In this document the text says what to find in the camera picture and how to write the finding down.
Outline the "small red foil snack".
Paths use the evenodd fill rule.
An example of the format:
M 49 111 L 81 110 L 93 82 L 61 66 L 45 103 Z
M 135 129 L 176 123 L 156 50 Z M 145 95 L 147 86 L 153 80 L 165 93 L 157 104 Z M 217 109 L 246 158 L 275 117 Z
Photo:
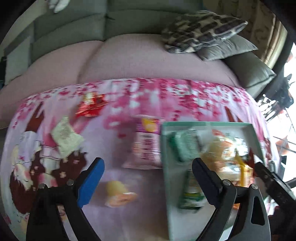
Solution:
M 83 96 L 76 111 L 77 117 L 93 118 L 99 116 L 103 108 L 108 104 L 104 94 L 97 92 L 88 92 Z

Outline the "grey green sofa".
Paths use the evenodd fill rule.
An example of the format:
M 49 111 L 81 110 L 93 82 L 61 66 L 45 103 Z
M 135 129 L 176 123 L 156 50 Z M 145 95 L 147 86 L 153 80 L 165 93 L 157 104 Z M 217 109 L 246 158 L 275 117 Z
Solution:
M 104 42 L 126 34 L 161 37 L 162 30 L 177 17 L 203 9 L 203 1 L 70 1 L 61 12 L 55 14 L 48 10 L 28 25 L 6 47 L 2 63 L 6 66 L 8 54 L 27 37 L 31 38 L 31 66 L 52 51 L 81 42 Z M 247 35 L 247 31 L 237 35 L 252 42 L 258 50 L 221 61 L 237 77 L 238 87 L 257 97 L 275 73 L 260 60 L 260 45 Z

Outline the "pale green speckled snack pack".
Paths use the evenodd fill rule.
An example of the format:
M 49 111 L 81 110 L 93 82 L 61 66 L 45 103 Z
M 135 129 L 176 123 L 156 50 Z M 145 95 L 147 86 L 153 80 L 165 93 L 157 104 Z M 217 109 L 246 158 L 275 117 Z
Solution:
M 200 156 L 199 138 L 195 129 L 171 132 L 168 141 L 180 163 L 192 162 Z

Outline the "teal rimmed white tray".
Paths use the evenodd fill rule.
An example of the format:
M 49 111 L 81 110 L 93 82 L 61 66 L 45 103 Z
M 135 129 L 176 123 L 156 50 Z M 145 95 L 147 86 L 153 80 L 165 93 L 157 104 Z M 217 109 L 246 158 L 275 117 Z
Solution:
M 178 161 L 177 152 L 170 144 L 172 133 L 195 130 L 202 145 L 207 145 L 218 130 L 231 137 L 242 138 L 257 157 L 263 159 L 260 143 L 250 123 L 229 122 L 165 122 L 161 130 L 161 157 L 163 164 L 168 232 L 170 240 L 196 240 L 215 208 L 206 199 L 200 209 L 180 209 L 180 202 L 186 184 L 187 172 L 191 162 Z

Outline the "pink cartoon print cloth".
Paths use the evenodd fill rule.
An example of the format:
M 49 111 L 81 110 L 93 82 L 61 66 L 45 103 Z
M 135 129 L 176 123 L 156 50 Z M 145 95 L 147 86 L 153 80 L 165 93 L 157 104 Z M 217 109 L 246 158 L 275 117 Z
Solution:
M 108 104 L 99 116 L 77 117 L 88 92 L 104 94 Z M 40 183 L 62 186 L 87 169 L 96 157 L 105 162 L 102 182 L 83 207 L 102 240 L 167 240 L 163 173 L 122 167 L 134 136 L 134 115 L 164 121 L 251 123 L 265 161 L 279 161 L 275 142 L 255 100 L 243 89 L 194 80 L 135 78 L 68 85 L 23 100 L 11 120 L 1 160 L 1 194 L 6 221 L 25 240 L 29 211 Z M 67 116 L 84 141 L 61 159 L 51 131 Z M 106 206 L 106 184 L 122 182 L 137 199 Z

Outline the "small jelly cup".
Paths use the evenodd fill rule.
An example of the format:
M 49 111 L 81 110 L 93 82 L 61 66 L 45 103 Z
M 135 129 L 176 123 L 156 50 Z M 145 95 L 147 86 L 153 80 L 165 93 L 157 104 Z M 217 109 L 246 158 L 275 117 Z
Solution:
M 124 206 L 137 199 L 137 194 L 129 192 L 126 186 L 120 181 L 109 181 L 106 184 L 106 206 L 114 208 Z

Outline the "pink swiss roll pack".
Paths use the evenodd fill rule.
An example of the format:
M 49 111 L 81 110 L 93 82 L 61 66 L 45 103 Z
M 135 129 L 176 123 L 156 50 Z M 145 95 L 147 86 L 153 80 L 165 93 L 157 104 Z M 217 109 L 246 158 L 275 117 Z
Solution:
M 127 169 L 153 170 L 162 168 L 160 135 L 164 120 L 150 115 L 134 115 L 133 141 L 127 160 L 122 167 Z

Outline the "grey pillow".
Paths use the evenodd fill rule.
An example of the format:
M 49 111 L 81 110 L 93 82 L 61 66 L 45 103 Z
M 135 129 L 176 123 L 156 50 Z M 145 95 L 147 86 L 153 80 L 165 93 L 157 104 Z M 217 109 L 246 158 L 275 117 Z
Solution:
M 219 45 L 202 48 L 197 52 L 197 56 L 203 61 L 213 61 L 256 50 L 258 48 L 252 42 L 240 35 L 234 35 Z

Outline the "pale cream sachet pack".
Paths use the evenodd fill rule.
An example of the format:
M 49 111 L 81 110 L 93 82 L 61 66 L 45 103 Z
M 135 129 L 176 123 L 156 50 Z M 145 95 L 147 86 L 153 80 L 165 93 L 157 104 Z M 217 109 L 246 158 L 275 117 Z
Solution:
M 73 130 L 67 116 L 63 117 L 53 128 L 51 136 L 57 145 L 61 159 L 77 150 L 84 141 L 84 138 Z

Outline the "grey white plush toy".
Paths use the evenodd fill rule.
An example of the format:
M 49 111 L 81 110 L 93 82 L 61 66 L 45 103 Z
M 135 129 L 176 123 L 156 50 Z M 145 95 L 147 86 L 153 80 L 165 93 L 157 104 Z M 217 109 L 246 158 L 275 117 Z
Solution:
M 65 9 L 70 3 L 70 0 L 47 0 L 48 9 L 57 14 Z

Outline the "pink sofa seat cover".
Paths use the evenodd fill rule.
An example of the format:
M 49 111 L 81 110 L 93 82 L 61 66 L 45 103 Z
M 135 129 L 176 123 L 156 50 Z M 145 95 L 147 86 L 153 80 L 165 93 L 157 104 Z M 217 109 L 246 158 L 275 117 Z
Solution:
M 161 37 L 126 34 L 107 41 L 87 41 L 52 51 L 1 90 L 1 127 L 6 128 L 22 100 L 52 88 L 121 78 L 176 78 L 238 87 L 221 60 L 202 61 L 194 53 L 173 54 Z

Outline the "light grey side cushion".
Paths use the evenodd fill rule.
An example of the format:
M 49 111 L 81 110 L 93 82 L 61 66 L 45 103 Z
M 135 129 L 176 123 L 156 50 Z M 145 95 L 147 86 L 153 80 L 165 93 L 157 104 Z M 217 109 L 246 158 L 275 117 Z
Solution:
M 6 58 L 4 85 L 21 76 L 31 64 L 31 38 L 24 39 Z

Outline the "yellow soft bread pack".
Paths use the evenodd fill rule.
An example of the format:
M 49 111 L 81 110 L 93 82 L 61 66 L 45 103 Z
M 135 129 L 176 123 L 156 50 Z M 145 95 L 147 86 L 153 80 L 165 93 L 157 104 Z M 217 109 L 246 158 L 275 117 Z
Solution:
M 249 187 L 253 182 L 253 169 L 243 161 L 238 151 L 235 150 L 234 158 L 225 162 L 224 167 L 219 170 L 218 176 L 222 180 L 231 181 L 236 186 Z

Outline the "black white patterned pillow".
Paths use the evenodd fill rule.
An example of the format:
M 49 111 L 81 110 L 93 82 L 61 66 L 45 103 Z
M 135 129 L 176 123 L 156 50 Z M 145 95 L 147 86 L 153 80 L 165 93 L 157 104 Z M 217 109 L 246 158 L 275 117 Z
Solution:
M 201 10 L 177 17 L 162 30 L 162 40 L 170 53 L 193 53 L 217 46 L 241 32 L 248 21 Z

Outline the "black folding rack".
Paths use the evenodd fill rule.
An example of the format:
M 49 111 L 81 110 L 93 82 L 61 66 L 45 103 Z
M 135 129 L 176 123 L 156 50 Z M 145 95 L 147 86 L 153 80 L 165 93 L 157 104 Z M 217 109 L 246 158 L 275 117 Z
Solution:
M 294 84 L 291 79 L 292 74 L 289 74 L 281 80 L 278 87 L 269 90 L 258 99 L 257 105 L 266 121 L 272 120 L 294 104 L 294 99 L 289 91 L 291 85 Z

